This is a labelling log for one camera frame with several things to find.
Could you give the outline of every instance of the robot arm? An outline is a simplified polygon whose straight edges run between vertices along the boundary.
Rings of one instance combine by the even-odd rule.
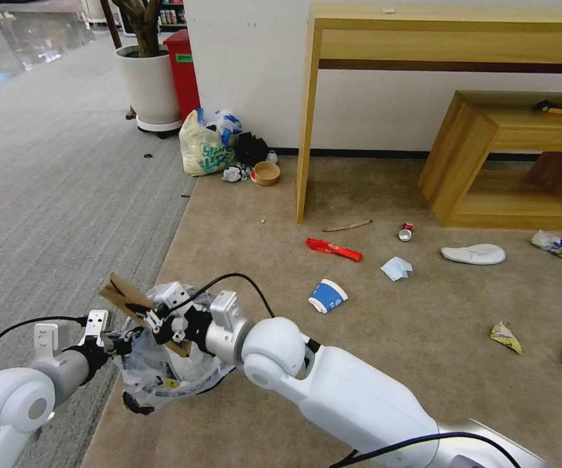
[[[308,420],[353,448],[353,454],[363,454],[348,456],[337,467],[406,439],[431,436],[374,460],[390,468],[547,468],[542,459],[480,423],[437,423],[400,382],[347,351],[320,345],[291,320],[277,317],[253,324],[242,315],[235,292],[222,291],[204,311],[186,307],[183,301],[188,297],[180,283],[149,297],[157,307],[144,321],[156,341],[187,339],[201,351],[241,367],[255,385],[295,403]],[[113,352],[112,344],[102,339],[107,316],[94,318],[79,346],[55,358],[41,353],[32,369],[0,371],[0,468],[14,466],[53,409]],[[126,346],[119,350],[126,352]],[[453,437],[460,432],[466,438]],[[436,440],[435,434],[443,439]]]

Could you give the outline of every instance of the potted plant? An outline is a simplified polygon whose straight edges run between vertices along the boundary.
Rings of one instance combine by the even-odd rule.
[[[163,132],[181,127],[181,113],[172,79],[170,58],[159,44],[157,23],[160,0],[112,0],[127,16],[138,45],[116,50],[138,128]]]

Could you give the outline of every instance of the red wrapper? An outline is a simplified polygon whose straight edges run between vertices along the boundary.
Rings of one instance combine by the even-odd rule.
[[[305,244],[308,245],[311,250],[322,252],[323,254],[334,253],[337,255],[341,255],[342,257],[352,259],[354,261],[361,261],[361,259],[363,258],[363,254],[361,252],[331,244],[330,242],[328,242],[328,240],[324,241],[322,239],[312,239],[311,237],[308,237],[305,241]]]

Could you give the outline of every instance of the carpet floor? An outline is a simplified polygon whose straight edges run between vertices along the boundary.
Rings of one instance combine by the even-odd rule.
[[[477,419],[562,467],[562,259],[532,246],[530,231],[441,228],[416,187],[421,165],[312,159],[298,227],[295,159],[281,161],[281,180],[272,187],[201,178],[158,282],[202,285],[246,273],[278,315],[403,382],[438,421]],[[374,222],[320,231],[364,219]],[[416,233],[404,244],[396,234],[406,221]],[[304,245],[309,236],[359,250],[363,260],[312,252]],[[442,246],[480,242],[502,246],[506,262],[478,267],[439,254]],[[395,255],[414,271],[394,283],[379,268]],[[327,315],[307,303],[322,278],[350,297]],[[247,283],[229,280],[213,291],[220,289],[238,291],[253,320],[266,317]],[[522,356],[489,339],[500,320],[517,334]],[[163,468],[167,460],[183,467],[325,467],[349,451],[239,372],[147,417],[123,407],[121,389],[112,391],[83,468]]]
[[[112,271],[154,284],[194,183],[177,138],[139,132],[128,108],[109,38],[0,86],[0,331],[105,308]],[[0,341],[0,369],[32,355],[30,326]],[[109,367],[77,392],[19,466],[78,467],[113,382]]]

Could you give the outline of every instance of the beige carpet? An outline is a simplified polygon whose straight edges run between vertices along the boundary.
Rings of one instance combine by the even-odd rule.
[[[295,159],[282,161],[273,187],[204,177],[158,281],[201,285],[226,272],[249,274],[278,315],[403,382],[436,419],[473,417],[562,467],[562,259],[530,245],[529,231],[439,227],[416,189],[420,168],[418,161],[315,159],[300,227],[293,221]],[[374,222],[320,233],[366,218]],[[396,237],[404,221],[416,225],[408,244]],[[312,252],[308,236],[359,250],[363,261]],[[504,247],[507,261],[478,267],[438,253],[478,242]],[[393,283],[379,270],[394,255],[413,264],[410,279]],[[307,303],[322,278],[350,296],[326,316]],[[251,318],[266,317],[247,283],[222,287],[239,292]],[[488,338],[499,320],[510,323],[523,356]],[[348,452],[239,372],[149,417],[129,413],[120,394],[117,385],[85,468],[326,467]]]

